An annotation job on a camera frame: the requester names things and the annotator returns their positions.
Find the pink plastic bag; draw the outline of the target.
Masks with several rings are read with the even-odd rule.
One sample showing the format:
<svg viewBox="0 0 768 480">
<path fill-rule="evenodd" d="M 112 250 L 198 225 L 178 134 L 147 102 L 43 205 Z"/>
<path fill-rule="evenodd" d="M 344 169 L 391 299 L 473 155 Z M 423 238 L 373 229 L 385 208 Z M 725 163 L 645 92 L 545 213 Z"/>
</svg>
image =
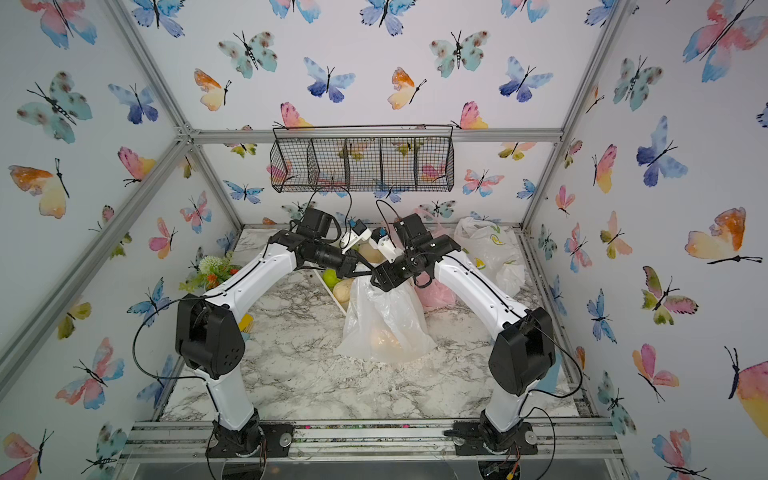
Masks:
<svg viewBox="0 0 768 480">
<path fill-rule="evenodd" d="M 424 218 L 425 224 L 435 224 L 435 227 L 430 229 L 434 238 L 450 235 L 449 230 L 432 213 L 428 212 L 426 207 L 419 207 L 414 212 Z M 426 273 L 420 274 L 414 280 L 414 285 L 414 291 L 425 312 L 453 307 L 456 304 L 457 297 L 454 292 L 438 280 L 430 280 Z"/>
</svg>

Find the clear white plastic bag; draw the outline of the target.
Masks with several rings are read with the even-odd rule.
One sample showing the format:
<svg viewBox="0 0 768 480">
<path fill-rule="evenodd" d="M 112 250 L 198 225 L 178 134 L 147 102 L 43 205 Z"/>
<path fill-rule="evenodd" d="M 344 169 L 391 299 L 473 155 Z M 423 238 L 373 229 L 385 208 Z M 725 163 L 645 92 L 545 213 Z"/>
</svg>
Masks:
<svg viewBox="0 0 768 480">
<path fill-rule="evenodd" d="M 401 344 L 402 353 L 390 362 L 382 362 L 372 353 L 370 334 L 374 326 L 388 327 Z M 337 354 L 401 364 L 417 360 L 435 348 L 436 342 L 428 333 L 424 310 L 411 281 L 384 292 L 374 287 L 368 277 L 354 280 Z"/>
</svg>

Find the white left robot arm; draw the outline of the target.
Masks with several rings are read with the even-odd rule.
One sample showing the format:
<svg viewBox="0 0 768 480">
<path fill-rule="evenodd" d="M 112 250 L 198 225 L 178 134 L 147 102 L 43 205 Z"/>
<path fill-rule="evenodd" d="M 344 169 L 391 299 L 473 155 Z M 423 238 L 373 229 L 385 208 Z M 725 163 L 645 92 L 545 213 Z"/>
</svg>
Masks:
<svg viewBox="0 0 768 480">
<path fill-rule="evenodd" d="M 267 453 L 266 434 L 242 378 L 245 341 L 239 322 L 272 286 L 302 267 L 332 269 L 339 278 L 358 272 L 365 261 L 359 252 L 343 251 L 325 239 L 327 223 L 335 220 L 311 209 L 295 229 L 273 234 L 262 252 L 230 279 L 201 296 L 188 294 L 180 300 L 175 349 L 192 375 L 204 382 L 217 412 L 208 458 Z"/>
</svg>

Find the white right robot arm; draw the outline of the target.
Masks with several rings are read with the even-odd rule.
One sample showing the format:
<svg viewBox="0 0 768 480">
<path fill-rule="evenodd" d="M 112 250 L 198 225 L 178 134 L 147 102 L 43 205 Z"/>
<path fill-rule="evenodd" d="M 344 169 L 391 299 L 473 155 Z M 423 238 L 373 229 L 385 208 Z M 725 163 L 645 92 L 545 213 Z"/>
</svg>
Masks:
<svg viewBox="0 0 768 480">
<path fill-rule="evenodd" d="M 390 291 L 426 273 L 478 316 L 494 339 L 488 365 L 495 385 L 490 403 L 481 412 L 477 436 L 493 453 L 537 453 L 523 409 L 528 395 L 556 361 L 550 314 L 514 301 L 478 270 L 450 236 L 433 237 L 419 215 L 395 222 L 394 230 L 404 252 L 375 267 L 371 283 Z"/>
</svg>

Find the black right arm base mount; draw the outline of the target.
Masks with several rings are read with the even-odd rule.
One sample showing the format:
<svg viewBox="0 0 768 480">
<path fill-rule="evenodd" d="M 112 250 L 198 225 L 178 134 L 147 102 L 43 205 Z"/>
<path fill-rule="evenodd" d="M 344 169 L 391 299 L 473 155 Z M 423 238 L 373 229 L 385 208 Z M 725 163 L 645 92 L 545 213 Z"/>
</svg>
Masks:
<svg viewBox="0 0 768 480">
<path fill-rule="evenodd" d="M 476 421 L 456 421 L 443 435 L 454 443 L 458 456 L 526 456 L 538 453 L 537 437 L 529 422 L 518 421 L 506 431 L 497 430 L 482 414 Z"/>
</svg>

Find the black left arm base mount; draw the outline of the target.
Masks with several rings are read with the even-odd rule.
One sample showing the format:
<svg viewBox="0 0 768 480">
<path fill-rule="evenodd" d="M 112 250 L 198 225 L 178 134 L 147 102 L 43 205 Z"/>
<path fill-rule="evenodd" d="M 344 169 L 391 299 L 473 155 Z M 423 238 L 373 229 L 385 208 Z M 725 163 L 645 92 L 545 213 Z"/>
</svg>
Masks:
<svg viewBox="0 0 768 480">
<path fill-rule="evenodd" d="M 206 447 L 207 459 L 286 458 L 289 455 L 295 425 L 262 422 L 257 411 L 240 430 L 213 421 L 211 440 Z"/>
</svg>

